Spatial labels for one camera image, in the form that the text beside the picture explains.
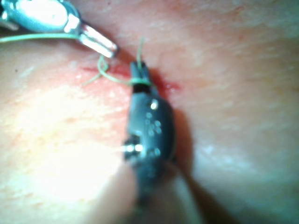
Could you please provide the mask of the right arm needle driver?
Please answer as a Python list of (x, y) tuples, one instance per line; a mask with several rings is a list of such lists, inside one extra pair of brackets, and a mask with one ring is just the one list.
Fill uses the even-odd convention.
[(170, 103), (156, 89), (134, 87), (128, 114), (124, 159), (133, 166), (174, 158), (176, 130)]

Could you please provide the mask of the right arm needle driver jaw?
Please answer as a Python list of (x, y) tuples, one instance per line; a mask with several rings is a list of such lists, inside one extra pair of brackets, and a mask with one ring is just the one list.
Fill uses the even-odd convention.
[(141, 84), (139, 83), (139, 70), (137, 67), (137, 62), (130, 63), (130, 72), (131, 72), (131, 84), (133, 91), (141, 91)]
[(141, 87), (144, 91), (150, 91), (150, 72), (145, 62), (141, 62)]

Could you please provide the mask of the left arm needle driver jaw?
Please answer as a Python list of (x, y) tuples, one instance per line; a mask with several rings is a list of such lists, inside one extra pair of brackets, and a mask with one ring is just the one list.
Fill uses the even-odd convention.
[(90, 37), (82, 34), (79, 37), (79, 42), (107, 58), (112, 58), (115, 56), (115, 43), (102, 35)]
[(119, 47), (87, 24), (82, 25), (82, 44), (98, 53), (118, 53)]

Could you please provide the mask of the left arm needle driver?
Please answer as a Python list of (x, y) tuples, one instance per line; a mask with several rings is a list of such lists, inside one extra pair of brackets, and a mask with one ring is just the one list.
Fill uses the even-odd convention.
[(0, 25), (37, 33), (77, 33), (78, 10), (66, 0), (2, 0)]

